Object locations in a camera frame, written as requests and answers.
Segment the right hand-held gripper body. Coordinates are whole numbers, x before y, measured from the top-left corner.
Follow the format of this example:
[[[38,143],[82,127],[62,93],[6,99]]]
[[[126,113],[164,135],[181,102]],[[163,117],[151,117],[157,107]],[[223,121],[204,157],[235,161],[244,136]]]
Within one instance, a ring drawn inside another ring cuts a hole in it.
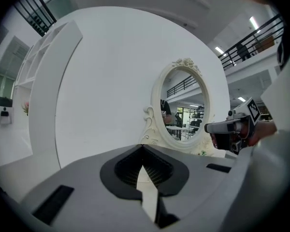
[[[260,117],[261,113],[252,98],[230,110],[225,120],[229,133],[210,134],[214,148],[239,154],[242,148],[247,147]]]

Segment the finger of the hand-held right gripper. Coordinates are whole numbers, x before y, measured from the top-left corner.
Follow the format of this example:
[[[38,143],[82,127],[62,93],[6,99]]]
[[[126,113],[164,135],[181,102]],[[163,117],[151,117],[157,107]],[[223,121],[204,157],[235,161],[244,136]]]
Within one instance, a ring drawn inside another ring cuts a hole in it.
[[[214,123],[207,123],[204,126],[204,130],[207,133],[229,133],[228,131],[228,122],[214,122]]]

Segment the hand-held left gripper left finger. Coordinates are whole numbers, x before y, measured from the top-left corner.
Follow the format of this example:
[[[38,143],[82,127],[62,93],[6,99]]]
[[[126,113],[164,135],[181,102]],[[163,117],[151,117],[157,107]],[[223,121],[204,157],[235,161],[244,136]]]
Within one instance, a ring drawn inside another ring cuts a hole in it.
[[[100,178],[109,160],[140,148],[130,145],[74,161],[35,186],[21,201],[35,212],[60,185],[74,189],[52,221],[56,232],[156,232],[140,200],[121,199],[111,193]]]

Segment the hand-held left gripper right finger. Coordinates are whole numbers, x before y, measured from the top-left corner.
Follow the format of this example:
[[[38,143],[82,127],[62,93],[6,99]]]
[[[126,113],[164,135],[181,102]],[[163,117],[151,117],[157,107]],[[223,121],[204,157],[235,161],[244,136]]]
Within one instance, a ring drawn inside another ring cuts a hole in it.
[[[155,145],[142,146],[142,160],[152,181],[143,206],[153,216],[143,230],[221,230],[231,206],[223,196],[231,160]]]

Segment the oval cream-framed mirror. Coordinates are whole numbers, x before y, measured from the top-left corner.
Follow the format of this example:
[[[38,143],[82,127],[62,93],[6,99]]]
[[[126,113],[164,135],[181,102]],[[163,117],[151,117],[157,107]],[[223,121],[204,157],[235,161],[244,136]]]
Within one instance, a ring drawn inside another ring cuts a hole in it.
[[[184,71],[192,75],[192,77],[198,81],[201,91],[205,95],[205,122],[202,123],[201,128],[196,132],[196,135],[183,142],[174,139],[169,134],[160,113],[162,84],[167,75],[172,71]],[[206,86],[204,78],[202,77],[201,71],[190,58],[180,58],[165,67],[153,85],[151,92],[151,105],[144,109],[144,112],[146,113],[146,124],[140,143],[162,146],[187,154],[223,158],[226,156],[226,152],[214,148],[210,135],[204,130],[204,124],[215,121],[214,111],[213,99],[210,96],[210,92]]]

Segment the black balcony railing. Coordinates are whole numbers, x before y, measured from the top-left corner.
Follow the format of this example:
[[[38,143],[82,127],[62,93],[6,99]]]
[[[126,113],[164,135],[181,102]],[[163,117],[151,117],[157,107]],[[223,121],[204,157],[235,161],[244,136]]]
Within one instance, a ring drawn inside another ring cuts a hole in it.
[[[224,70],[234,67],[243,62],[237,54],[236,46],[238,44],[245,45],[251,54],[251,57],[278,45],[284,32],[284,22],[281,15],[275,15],[269,21],[254,30],[246,37],[235,43],[232,47],[220,54],[218,58],[221,61]]]
[[[41,37],[57,21],[44,0],[16,0],[14,8]]]

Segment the white desk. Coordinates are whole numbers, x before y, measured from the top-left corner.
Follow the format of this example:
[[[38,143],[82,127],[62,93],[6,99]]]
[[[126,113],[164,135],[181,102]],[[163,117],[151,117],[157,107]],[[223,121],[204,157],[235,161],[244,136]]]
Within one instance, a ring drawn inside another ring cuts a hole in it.
[[[0,167],[32,154],[27,126],[0,125]]]

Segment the white dark-topped robot machine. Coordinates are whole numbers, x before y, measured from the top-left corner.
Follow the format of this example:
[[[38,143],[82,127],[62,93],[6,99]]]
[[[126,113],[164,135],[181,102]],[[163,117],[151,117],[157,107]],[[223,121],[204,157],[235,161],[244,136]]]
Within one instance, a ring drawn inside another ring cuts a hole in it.
[[[13,100],[0,97],[0,124],[12,124]]]

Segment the white shelving unit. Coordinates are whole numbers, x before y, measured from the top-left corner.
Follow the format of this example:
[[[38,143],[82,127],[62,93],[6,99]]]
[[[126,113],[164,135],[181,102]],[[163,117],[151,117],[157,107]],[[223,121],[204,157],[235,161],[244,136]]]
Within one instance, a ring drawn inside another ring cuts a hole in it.
[[[56,107],[66,67],[83,35],[73,20],[52,29],[29,51],[18,75],[14,93],[15,127],[28,127],[31,156],[50,154],[60,170],[56,146]],[[22,105],[29,102],[29,115]]]

